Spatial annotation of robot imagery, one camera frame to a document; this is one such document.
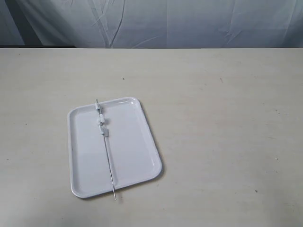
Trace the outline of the white foam piece bottom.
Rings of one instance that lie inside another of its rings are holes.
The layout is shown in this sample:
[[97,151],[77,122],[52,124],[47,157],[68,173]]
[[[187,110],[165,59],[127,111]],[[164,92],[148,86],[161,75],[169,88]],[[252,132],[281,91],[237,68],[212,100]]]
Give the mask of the white foam piece bottom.
[[109,136],[109,132],[108,129],[105,125],[99,125],[99,130],[100,133],[104,136],[104,137],[108,137]]

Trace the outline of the white foam piece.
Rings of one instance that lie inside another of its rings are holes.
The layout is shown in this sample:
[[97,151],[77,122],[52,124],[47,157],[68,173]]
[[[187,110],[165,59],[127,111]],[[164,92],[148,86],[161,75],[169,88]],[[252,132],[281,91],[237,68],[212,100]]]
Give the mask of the white foam piece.
[[99,125],[99,130],[100,133],[104,136],[104,137],[108,137],[109,136],[109,132],[108,129],[105,125]]
[[101,113],[101,106],[98,102],[95,103],[95,109],[98,113]]
[[97,124],[98,124],[98,125],[103,125],[104,123],[105,123],[105,118],[104,118],[103,114],[100,113],[100,114],[98,115],[98,117],[97,117]]

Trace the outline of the thin metal skewer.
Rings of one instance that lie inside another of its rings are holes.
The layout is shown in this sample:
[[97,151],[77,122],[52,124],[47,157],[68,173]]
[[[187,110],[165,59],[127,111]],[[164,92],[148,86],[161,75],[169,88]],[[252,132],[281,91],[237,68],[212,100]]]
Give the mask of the thin metal skewer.
[[112,192],[113,192],[114,200],[117,201],[117,198],[116,198],[116,191],[115,191],[114,181],[113,181],[112,168],[111,168],[111,164],[110,164],[110,160],[109,160],[109,152],[108,152],[108,146],[107,146],[106,137],[103,136],[103,140],[104,140],[104,147],[105,147],[106,156],[107,156],[107,164],[108,164],[108,169],[109,169],[109,174],[110,174],[110,179],[111,179]]

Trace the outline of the white foam piece top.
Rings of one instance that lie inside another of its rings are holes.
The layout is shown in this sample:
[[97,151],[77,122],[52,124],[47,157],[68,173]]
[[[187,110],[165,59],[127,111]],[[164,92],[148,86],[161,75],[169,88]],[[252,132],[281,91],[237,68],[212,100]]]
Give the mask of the white foam piece top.
[[98,102],[95,103],[95,109],[98,113],[101,113],[101,106]]

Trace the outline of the white rectangular plastic tray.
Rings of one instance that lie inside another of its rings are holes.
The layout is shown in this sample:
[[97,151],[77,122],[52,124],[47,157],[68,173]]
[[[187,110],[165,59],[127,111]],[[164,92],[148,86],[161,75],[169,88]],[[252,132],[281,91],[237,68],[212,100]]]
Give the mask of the white rectangular plastic tray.
[[[115,190],[156,178],[162,162],[140,101],[123,97],[100,105]],[[67,116],[71,191],[82,199],[112,192],[97,117],[95,104],[77,107]]]

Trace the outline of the blue-grey backdrop curtain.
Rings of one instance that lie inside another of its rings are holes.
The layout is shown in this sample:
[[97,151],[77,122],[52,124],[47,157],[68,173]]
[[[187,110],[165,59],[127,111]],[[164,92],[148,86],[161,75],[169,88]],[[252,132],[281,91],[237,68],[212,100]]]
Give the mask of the blue-grey backdrop curtain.
[[300,0],[3,0],[1,46],[301,48]]

